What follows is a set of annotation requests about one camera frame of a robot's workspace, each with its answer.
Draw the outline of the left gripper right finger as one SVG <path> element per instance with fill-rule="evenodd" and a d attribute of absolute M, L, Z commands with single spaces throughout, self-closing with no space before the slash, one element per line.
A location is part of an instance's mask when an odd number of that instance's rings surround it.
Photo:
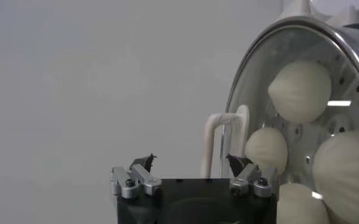
<path fill-rule="evenodd" d="M 233 178 L 229 181 L 231 193 L 236 197 L 253 194 L 260 198 L 279 197 L 279 173 L 276 167 L 261 169 L 249 158 L 228 154 Z"/>

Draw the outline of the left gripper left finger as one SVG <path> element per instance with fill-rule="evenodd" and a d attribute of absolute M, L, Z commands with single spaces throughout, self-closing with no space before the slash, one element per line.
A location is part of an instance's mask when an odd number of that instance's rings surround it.
<path fill-rule="evenodd" d="M 159 197 L 162 194 L 162 180 L 151 175 L 152 153 L 135 159 L 128 169 L 122 166 L 112 168 L 110 173 L 110 194 L 125 199 L 137 198 L 140 194 Z"/>

